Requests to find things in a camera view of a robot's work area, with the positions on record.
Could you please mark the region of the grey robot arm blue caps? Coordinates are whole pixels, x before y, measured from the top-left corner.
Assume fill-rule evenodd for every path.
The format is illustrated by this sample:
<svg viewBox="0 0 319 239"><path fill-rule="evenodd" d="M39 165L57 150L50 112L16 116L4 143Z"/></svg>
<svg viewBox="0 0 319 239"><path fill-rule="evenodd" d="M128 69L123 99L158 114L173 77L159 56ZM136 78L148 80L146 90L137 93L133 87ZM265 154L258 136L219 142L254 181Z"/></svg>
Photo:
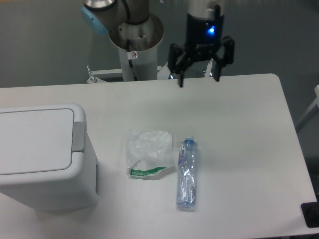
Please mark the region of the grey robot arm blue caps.
<svg viewBox="0 0 319 239"><path fill-rule="evenodd" d="M178 76L183 85L186 70L195 62L211 60L208 70L216 81L234 61L235 42L223 36L224 1L191 0L188 3L183 45L171 44L167 67L158 70L158 45L164 36L162 21L150 12L147 0L86 0L81 14L98 34L108 34L119 51L124 81L146 81Z"/></svg>

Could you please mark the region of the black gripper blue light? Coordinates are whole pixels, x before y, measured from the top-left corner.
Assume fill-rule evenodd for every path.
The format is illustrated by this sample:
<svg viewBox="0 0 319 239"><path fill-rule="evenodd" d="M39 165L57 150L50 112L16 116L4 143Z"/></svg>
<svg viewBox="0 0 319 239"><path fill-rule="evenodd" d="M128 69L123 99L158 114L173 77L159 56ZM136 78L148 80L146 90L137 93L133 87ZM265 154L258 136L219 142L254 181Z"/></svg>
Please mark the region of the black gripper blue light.
<svg viewBox="0 0 319 239"><path fill-rule="evenodd" d="M208 60L224 48L222 58L214 55L213 78L220 81L222 68L234 61L235 41L230 36L221 39L224 24L224 4L189 4L184 46L172 43L167 66L178 75L178 85L183 87L184 74L194 63Z"/></svg>

